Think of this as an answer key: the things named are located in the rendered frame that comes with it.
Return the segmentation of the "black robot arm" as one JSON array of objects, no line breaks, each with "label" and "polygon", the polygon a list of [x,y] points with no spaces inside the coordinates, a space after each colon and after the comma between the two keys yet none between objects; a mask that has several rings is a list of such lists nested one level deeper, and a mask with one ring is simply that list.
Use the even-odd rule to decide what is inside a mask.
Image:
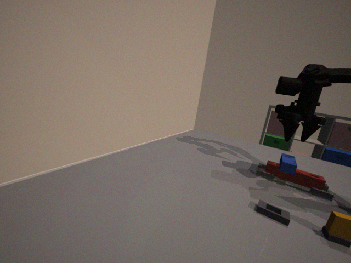
[{"label": "black robot arm", "polygon": [[[276,94],[319,99],[323,87],[331,83],[351,83],[351,68],[326,68],[320,64],[309,64],[298,78],[281,76],[276,86]],[[294,102],[290,106],[277,105],[275,112],[294,112]]]}]

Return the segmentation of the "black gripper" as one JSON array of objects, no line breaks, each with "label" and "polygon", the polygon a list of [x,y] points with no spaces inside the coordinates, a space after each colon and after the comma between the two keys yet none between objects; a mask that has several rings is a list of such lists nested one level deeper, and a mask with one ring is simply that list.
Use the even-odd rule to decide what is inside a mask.
[{"label": "black gripper", "polygon": [[321,104],[318,101],[319,99],[298,97],[298,100],[294,101],[297,103],[294,112],[280,111],[278,113],[277,118],[283,125],[286,142],[289,142],[292,138],[300,125],[298,124],[300,121],[304,121],[301,122],[303,126],[301,142],[305,142],[315,131],[322,127],[320,125],[325,125],[325,118],[314,115],[316,106]]}]

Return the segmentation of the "blue rectangular block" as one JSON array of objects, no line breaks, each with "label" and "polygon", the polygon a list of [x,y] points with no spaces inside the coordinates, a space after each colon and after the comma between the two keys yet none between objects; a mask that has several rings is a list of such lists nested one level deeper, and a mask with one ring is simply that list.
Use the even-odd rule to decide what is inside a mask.
[{"label": "blue rectangular block", "polygon": [[295,157],[282,153],[279,162],[279,171],[295,175],[297,163]]}]

